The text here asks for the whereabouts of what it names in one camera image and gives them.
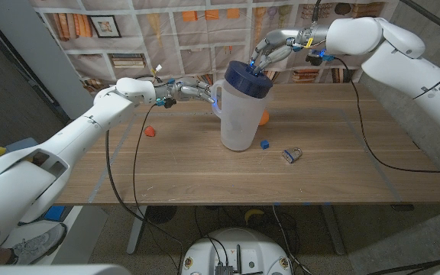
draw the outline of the shoe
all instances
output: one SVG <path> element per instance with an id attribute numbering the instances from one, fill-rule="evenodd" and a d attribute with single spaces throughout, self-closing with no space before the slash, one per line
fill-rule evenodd
<path id="1" fill-rule="evenodd" d="M 15 262 L 13 264 L 32 264 L 43 256 L 52 254 L 62 243 L 66 233 L 66 225 L 60 223 L 29 241 L 23 239 L 21 243 L 11 248 L 15 255 Z"/>

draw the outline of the pitcher lid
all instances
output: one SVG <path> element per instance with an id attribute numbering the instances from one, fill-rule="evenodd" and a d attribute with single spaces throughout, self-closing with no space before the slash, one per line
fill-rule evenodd
<path id="1" fill-rule="evenodd" d="M 253 69 L 246 63 L 230 61 L 225 72 L 225 80 L 240 92 L 263 99 L 273 83 L 263 73 L 259 73 L 257 76 L 253 75 L 251 73 Z"/>

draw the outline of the printed backdrop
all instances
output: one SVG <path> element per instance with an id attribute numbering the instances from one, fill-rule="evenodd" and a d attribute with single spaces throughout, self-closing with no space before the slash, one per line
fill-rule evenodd
<path id="1" fill-rule="evenodd" d="M 231 60 L 247 62 L 277 28 L 308 27 L 316 0 L 29 0 L 92 92 L 122 77 L 222 79 Z M 363 16 L 390 20 L 398 0 L 322 1 L 319 24 Z M 367 56 L 312 66 L 304 49 L 267 68 L 275 83 L 358 81 Z"/>

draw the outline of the metal padlock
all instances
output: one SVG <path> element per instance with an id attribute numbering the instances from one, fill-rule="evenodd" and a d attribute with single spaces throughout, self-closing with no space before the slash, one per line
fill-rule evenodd
<path id="1" fill-rule="evenodd" d="M 300 148 L 288 148 L 282 152 L 283 157 L 289 162 L 294 163 L 302 156 L 303 152 Z"/>

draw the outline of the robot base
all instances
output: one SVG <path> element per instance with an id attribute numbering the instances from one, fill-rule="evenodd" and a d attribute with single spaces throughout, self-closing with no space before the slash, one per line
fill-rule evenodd
<path id="1" fill-rule="evenodd" d="M 222 246 L 212 240 L 223 267 L 218 265 L 218 256 L 212 242 L 208 238 L 202 238 L 186 252 L 182 275 L 292 274 L 291 263 L 286 253 L 266 235 L 249 228 L 224 228 L 210 233 L 209 237 L 224 245 L 230 268 L 225 266 L 225 252 Z"/>

